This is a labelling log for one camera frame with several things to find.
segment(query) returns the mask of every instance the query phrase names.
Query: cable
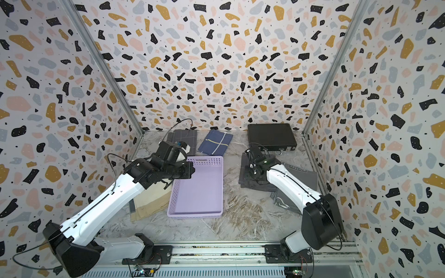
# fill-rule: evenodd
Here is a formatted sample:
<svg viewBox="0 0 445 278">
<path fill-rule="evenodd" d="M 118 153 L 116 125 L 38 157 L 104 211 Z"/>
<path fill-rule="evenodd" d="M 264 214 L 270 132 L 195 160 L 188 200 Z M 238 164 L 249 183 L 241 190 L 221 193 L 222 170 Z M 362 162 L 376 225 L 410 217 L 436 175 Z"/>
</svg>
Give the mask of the cable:
<svg viewBox="0 0 445 278">
<path fill-rule="evenodd" d="M 40 244 L 40 245 L 37 245 L 36 247 L 33 247 L 33 248 L 31 248 L 31 249 L 28 249 L 28 250 L 21 251 L 21 252 L 15 254 L 15 255 L 12 257 L 12 260 L 13 260 L 16 264 L 18 264 L 18 265 L 20 265 L 20 266 L 22 266 L 22 267 L 26 267 L 26 268 L 34 269 L 34 270 L 42 270 L 42 269 L 45 269 L 45 270 L 53 270 L 53 269 L 55 269 L 55 268 L 62 267 L 62 266 L 56 266 L 56 267 L 53 267 L 53 268 L 44 268 L 44 267 L 32 267 L 32 266 L 26 266 L 26 265 L 24 265 L 24 264 L 22 264 L 22 263 L 16 261 L 15 257 L 16 257 L 17 255 L 20 255 L 20 254 L 29 252 L 29 251 L 31 251 L 31 250 L 34 250 L 34 249 L 36 249 L 36 248 L 39 248 L 40 246 L 43 246 L 43 245 L 47 244 L 48 242 L 52 241 L 53 239 L 57 238 L 58 236 L 60 236 L 60 235 L 63 234 L 64 232 L 66 232 L 66 230 L 68 230 L 69 228 L 70 228 L 70 227 L 66 228 L 63 232 L 58 233 L 58 234 L 57 234 L 56 236 L 54 236 L 53 238 L 50 238 L 49 240 L 43 242 L 43 243 Z"/>
<path fill-rule="evenodd" d="M 175 127 L 175 126 L 177 126 L 178 124 L 180 124 L 180 123 L 182 123 L 183 121 L 185 121 L 185 120 L 190 120 L 190 122 L 192 123 L 191 125 L 190 125 L 190 130 L 192 129 L 192 127 L 193 127 L 193 120 L 192 119 L 190 119 L 190 118 L 186 118 L 186 119 L 184 119 L 184 120 L 180 120 L 179 122 L 177 122 L 174 126 L 172 126 L 168 131 L 167 131 L 167 133 L 164 135 L 164 137 L 162 138 L 162 141 L 164 141 L 164 139 L 166 138 L 166 136 L 167 136 L 167 134 Z"/>
</svg>

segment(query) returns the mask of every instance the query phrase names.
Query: black spot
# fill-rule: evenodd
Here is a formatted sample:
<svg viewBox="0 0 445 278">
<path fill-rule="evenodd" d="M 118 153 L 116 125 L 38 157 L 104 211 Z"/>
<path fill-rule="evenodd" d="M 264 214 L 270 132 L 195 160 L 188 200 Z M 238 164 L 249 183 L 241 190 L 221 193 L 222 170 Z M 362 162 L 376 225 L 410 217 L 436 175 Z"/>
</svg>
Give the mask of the black spot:
<svg viewBox="0 0 445 278">
<path fill-rule="evenodd" d="M 411 249 L 400 248 L 400 251 L 405 254 L 405 257 L 408 261 L 413 262 L 414 252 Z"/>
<path fill-rule="evenodd" d="M 15 128 L 11 131 L 12 137 L 17 137 L 26 133 L 26 126 L 23 125 L 21 127 Z"/>
<path fill-rule="evenodd" d="M 399 42 L 402 41 L 402 39 L 403 39 L 403 35 L 400 35 L 400 36 L 398 36 L 398 37 L 396 38 L 396 40 L 394 41 L 394 43 L 399 43 Z"/>
<path fill-rule="evenodd" d="M 201 58 L 204 58 L 206 60 L 213 58 L 212 52 L 201 53 Z"/>
<path fill-rule="evenodd" d="M 435 98 L 433 98 L 433 99 L 430 99 L 430 100 L 427 100 L 427 101 L 424 101 L 424 102 L 419 103 L 420 108 L 422 108 L 422 110 L 426 110 L 426 109 L 428 109 L 428 107 L 429 107 L 431 104 L 437 104 L 437 100 L 436 100 Z"/>
<path fill-rule="evenodd" d="M 321 10 L 323 9 L 323 7 L 321 6 L 311 6 L 311 12 L 317 12 L 317 13 L 321 13 Z"/>
<path fill-rule="evenodd" d="M 102 57 L 107 61 L 113 59 L 113 56 L 111 56 L 110 53 L 102 53 Z"/>
<path fill-rule="evenodd" d="M 221 6 L 219 6 L 220 10 L 230 10 L 230 2 L 224 3 Z"/>
<path fill-rule="evenodd" d="M 420 140 L 419 138 L 415 137 L 415 136 L 411 136 L 411 146 L 414 149 L 422 149 L 422 146 L 420 145 Z"/>
<path fill-rule="evenodd" d="M 400 223 L 402 223 L 404 226 L 412 229 L 414 227 L 414 222 L 413 221 L 409 221 L 408 219 L 406 219 L 405 217 L 401 217 L 399 219 Z"/>
<path fill-rule="evenodd" d="M 195 11 L 207 12 L 205 5 L 193 4 Z"/>
<path fill-rule="evenodd" d="M 374 21 L 374 17 L 370 17 L 370 18 L 365 19 L 365 20 L 363 21 L 363 23 L 368 24 L 368 25 L 371 25 L 371 23 L 372 23 L 373 21 Z"/>
<path fill-rule="evenodd" d="M 153 33 L 151 33 L 151 39 L 150 39 L 150 41 L 151 41 L 152 43 L 154 43 L 154 44 L 157 44 L 157 43 L 158 43 L 158 39 L 156 38 L 156 36 L 155 36 Z"/>
<path fill-rule="evenodd" d="M 374 64 L 369 68 L 369 73 L 374 73 L 374 72 L 376 71 L 377 64 L 378 64 L 378 63 L 374 63 Z"/>
<path fill-rule="evenodd" d="M 445 26 L 445 13 L 442 13 L 440 17 L 438 17 L 433 24 L 428 29 L 437 28 L 441 29 Z"/>
<path fill-rule="evenodd" d="M 26 81 L 29 83 L 29 87 L 38 89 L 40 87 L 39 82 L 35 81 L 34 79 L 30 78 L 29 76 L 26 76 Z"/>
<path fill-rule="evenodd" d="M 47 19 L 46 22 L 52 27 L 54 25 L 62 25 L 57 17 Z"/>
<path fill-rule="evenodd" d="M 391 116 L 391 120 L 392 120 L 392 125 L 395 127 L 398 127 L 399 129 L 401 129 L 403 127 L 403 125 L 405 124 L 405 121 L 402 118 L 400 118 L 399 116 L 397 116 L 396 114 Z"/>
<path fill-rule="evenodd" d="M 315 34 L 311 37 L 311 39 L 313 40 L 317 40 L 318 39 L 318 35 L 321 33 L 321 31 L 317 31 L 315 32 Z"/>
<path fill-rule="evenodd" d="M 101 10 L 111 10 L 110 2 L 106 1 L 99 5 L 99 9 Z"/>
<path fill-rule="evenodd" d="M 42 221 L 41 221 L 40 219 L 38 219 L 38 220 L 36 220 L 36 221 L 34 221 L 34 222 L 31 222 L 31 223 L 28 225 L 28 228 L 29 228 L 31 231 L 33 231 L 34 233 L 38 233 L 38 229 L 39 229 L 39 226 L 40 226 L 41 223 L 42 223 Z"/>
<path fill-rule="evenodd" d="M 263 40 L 261 39 L 261 34 L 258 34 L 258 35 L 256 36 L 255 42 L 258 43 L 258 44 L 260 44 L 262 41 L 263 41 Z"/>
</svg>

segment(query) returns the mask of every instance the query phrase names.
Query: purple plastic basket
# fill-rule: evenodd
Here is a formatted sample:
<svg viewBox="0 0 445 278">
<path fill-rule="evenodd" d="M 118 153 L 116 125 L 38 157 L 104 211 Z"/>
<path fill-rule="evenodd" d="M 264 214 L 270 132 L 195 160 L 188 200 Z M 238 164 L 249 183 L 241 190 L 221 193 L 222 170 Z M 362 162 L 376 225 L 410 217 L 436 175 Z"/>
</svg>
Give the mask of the purple plastic basket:
<svg viewBox="0 0 445 278">
<path fill-rule="evenodd" d="M 167 215 L 171 218 L 219 217 L 223 213 L 223 157 L 188 157 L 195 173 L 175 180 Z"/>
</svg>

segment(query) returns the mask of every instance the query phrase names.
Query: patterned wallpaper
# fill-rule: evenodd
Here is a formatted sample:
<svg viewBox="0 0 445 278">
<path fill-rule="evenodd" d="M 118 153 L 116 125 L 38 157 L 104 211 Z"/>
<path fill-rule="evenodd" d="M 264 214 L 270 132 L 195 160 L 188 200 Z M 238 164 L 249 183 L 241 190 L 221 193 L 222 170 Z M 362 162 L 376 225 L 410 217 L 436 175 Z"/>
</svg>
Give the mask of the patterned wallpaper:
<svg viewBox="0 0 445 278">
<path fill-rule="evenodd" d="M 47 277 L 52 270 L 22 269 L 12 255 L 108 187 L 105 155 L 131 156 L 139 135 L 58 2 L 0 7 L 0 276 Z M 49 248 L 17 259 L 60 265 Z"/>
<path fill-rule="evenodd" d="M 298 130 L 358 1 L 74 2 L 145 130 Z"/>
<path fill-rule="evenodd" d="M 377 0 L 309 132 L 370 277 L 445 277 L 445 6 Z"/>
</svg>

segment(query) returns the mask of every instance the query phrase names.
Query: blue cloth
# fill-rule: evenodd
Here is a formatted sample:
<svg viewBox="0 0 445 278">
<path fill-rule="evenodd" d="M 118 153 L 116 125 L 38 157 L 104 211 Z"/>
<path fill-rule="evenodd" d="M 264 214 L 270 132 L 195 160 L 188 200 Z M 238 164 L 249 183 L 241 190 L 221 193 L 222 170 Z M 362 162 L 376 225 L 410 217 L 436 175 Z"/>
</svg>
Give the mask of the blue cloth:
<svg viewBox="0 0 445 278">
<path fill-rule="evenodd" d="M 199 146 L 198 151 L 207 155 L 224 155 L 233 135 L 212 129 Z"/>
</svg>

